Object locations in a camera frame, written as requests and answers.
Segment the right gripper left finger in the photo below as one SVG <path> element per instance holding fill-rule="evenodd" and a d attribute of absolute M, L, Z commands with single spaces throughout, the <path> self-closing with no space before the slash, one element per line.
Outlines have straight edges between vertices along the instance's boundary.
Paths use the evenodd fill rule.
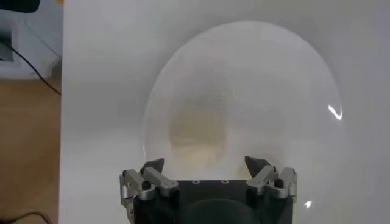
<path fill-rule="evenodd" d="M 135 218 L 135 200 L 151 201 L 160 195 L 171 197 L 179 189 L 179 182 L 162 174 L 164 159 L 147 161 L 137 172 L 123 170 L 119 176 L 121 204 L 125 207 L 128 219 Z"/>

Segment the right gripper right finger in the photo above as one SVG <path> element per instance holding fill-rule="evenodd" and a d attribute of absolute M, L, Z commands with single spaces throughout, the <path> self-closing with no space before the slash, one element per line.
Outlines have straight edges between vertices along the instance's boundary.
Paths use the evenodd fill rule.
<path fill-rule="evenodd" d="M 297 201 L 297 172 L 290 167 L 284 167 L 281 172 L 265 159 L 245 156 L 244 162 L 249 170 L 251 179 L 246 186 L 253 190 L 257 196 L 269 193 L 272 198 L 292 198 Z"/>

